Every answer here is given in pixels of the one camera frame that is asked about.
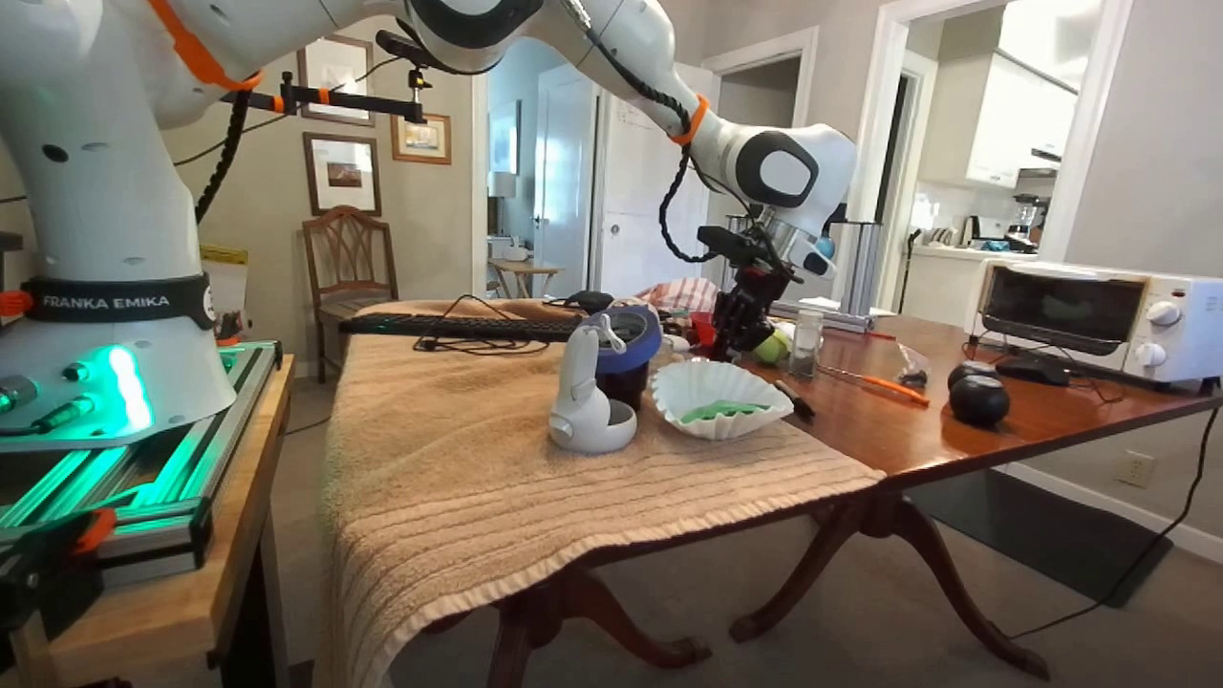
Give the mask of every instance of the wooden chair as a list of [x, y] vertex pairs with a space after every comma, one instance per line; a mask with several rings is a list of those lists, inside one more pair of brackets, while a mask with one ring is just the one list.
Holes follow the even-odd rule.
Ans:
[[313, 351], [316, 382], [328, 368], [345, 368], [341, 320], [397, 298], [388, 226], [354, 209], [331, 208], [302, 223], [309, 303], [313, 303]]

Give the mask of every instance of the chair back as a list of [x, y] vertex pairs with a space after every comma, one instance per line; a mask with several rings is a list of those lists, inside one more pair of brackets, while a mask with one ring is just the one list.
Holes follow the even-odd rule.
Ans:
[[304, 272], [316, 303], [397, 298], [388, 226], [354, 209], [331, 208], [302, 223]]

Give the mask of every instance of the curved table leg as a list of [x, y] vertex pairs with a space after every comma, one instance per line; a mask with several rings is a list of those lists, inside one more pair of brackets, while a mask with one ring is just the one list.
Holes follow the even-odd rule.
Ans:
[[1005, 640], [983, 613], [977, 604], [968, 598], [954, 561], [942, 546], [942, 535], [908, 506], [908, 501], [894, 501], [894, 515], [889, 515], [889, 533], [903, 535], [921, 557], [923, 565], [937, 574], [942, 598], [950, 600], [954, 614], [963, 619], [963, 627], [991, 650], [998, 653], [1005, 664], [1044, 678], [1052, 681], [1052, 668], [1040, 653], [1018, 647], [1011, 640]]
[[680, 642], [649, 640], [619, 609], [610, 590], [586, 570], [559, 574], [496, 609], [499, 609], [499, 640], [488, 668], [493, 688], [523, 683], [530, 650], [546, 647], [560, 630], [560, 625], [572, 614], [605, 627], [623, 650], [630, 650], [633, 656], [657, 668], [685, 668], [712, 656], [712, 650], [690, 640], [680, 640]]
[[787, 613], [806, 598], [816, 574], [833, 561], [844, 540], [856, 533], [856, 519], [833, 515], [814, 535], [792, 576], [772, 594], [772, 600], [730, 625], [733, 642], [768, 633]]

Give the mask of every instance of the floor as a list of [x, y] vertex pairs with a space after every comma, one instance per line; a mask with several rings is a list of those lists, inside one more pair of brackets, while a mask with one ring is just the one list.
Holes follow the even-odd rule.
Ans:
[[[331, 389], [302, 382], [276, 478], [276, 546], [284, 627], [295, 683], [309, 683], [316, 600], [321, 447]], [[725, 625], [756, 609], [806, 544], [803, 519], [605, 570], [623, 609], [657, 640], [696, 633], [712, 656], [685, 672], [630, 660], [598, 630], [570, 625], [530, 656], [541, 688], [737, 688], [737, 683], [904, 683], [904, 688], [1023, 688], [1040, 683], [984, 653], [942, 604], [916, 553], [889, 540], [853, 540], [816, 590], [772, 633], [733, 647]], [[1085, 600], [942, 528], [977, 609], [1007, 633], [1085, 609]], [[439, 640], [411, 642], [388, 681], [424, 688], [481, 683], [496, 614], [477, 613]], [[1127, 609], [1096, 609], [1023, 640], [1066, 688], [1216, 688], [1223, 678], [1223, 570], [1182, 551], [1150, 574]]]

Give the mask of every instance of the table leg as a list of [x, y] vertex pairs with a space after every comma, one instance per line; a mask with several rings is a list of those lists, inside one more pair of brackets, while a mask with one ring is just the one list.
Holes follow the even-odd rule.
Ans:
[[586, 574], [567, 570], [505, 604], [499, 609], [499, 640], [488, 668], [493, 688], [516, 688], [523, 683], [530, 650], [546, 647], [567, 619], [581, 614], [595, 627], [605, 627], [623, 650], [643, 656], [657, 668], [685, 668], [703, 660], [712, 650], [680, 640], [680, 642], [657, 642], [649, 640], [610, 598], [610, 590]]
[[874, 489], [872, 501], [848, 501], [840, 510], [816, 511], [821, 533], [811, 540], [803, 561], [793, 565], [793, 574], [782, 581], [779, 594], [772, 594], [772, 600], [765, 609], [756, 609], [754, 614], [740, 614], [730, 625], [730, 640], [733, 642], [749, 642], [765, 630], [772, 630], [798, 600], [803, 594], [816, 581], [816, 574], [833, 561], [833, 553], [840, 551], [840, 544], [861, 533], [872, 540], [904, 540], [921, 561], [937, 574], [942, 598], [950, 600], [954, 614], [963, 619], [963, 627], [991, 650], [998, 653], [1005, 664], [1033, 672], [1033, 678], [1052, 678], [1048, 660], [1023, 647], [1018, 647], [1011, 640], [1005, 640], [968, 598], [954, 561], [942, 546], [942, 535], [896, 492], [896, 489]]

